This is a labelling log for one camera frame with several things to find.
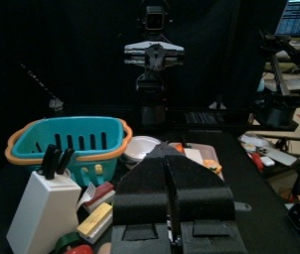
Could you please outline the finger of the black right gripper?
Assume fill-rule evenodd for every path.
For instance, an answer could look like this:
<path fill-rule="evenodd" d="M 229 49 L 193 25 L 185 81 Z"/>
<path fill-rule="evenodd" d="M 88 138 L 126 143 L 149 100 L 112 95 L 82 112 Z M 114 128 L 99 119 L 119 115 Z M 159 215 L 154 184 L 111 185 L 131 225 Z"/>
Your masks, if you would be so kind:
<path fill-rule="evenodd" d="M 165 57 L 166 51 L 161 45 L 157 47 L 157 53 L 155 53 L 155 63 L 154 63 L 154 69 L 162 70 L 163 69 L 163 57 Z"/>
<path fill-rule="evenodd" d="M 145 53 L 146 53 L 146 56 L 147 56 L 149 69 L 154 70 L 154 67 L 155 67 L 155 54 L 154 54 L 153 46 L 146 48 Z"/>

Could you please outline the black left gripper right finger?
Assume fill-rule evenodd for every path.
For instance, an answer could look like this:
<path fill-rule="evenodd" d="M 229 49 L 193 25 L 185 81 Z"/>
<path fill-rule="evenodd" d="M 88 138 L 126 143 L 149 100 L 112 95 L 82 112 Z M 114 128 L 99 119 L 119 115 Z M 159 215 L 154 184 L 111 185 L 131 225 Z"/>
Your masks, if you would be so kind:
<path fill-rule="evenodd" d="M 175 254 L 248 254 L 234 203 L 213 153 L 166 145 L 163 173 Z"/>

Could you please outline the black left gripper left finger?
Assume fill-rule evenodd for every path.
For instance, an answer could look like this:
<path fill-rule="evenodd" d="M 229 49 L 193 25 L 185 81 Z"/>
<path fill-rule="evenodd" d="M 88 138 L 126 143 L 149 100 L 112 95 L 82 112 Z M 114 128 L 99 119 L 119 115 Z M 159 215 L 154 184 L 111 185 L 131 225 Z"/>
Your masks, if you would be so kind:
<path fill-rule="evenodd" d="M 122 177 L 112 202 L 111 254 L 171 254 L 165 143 Z"/>

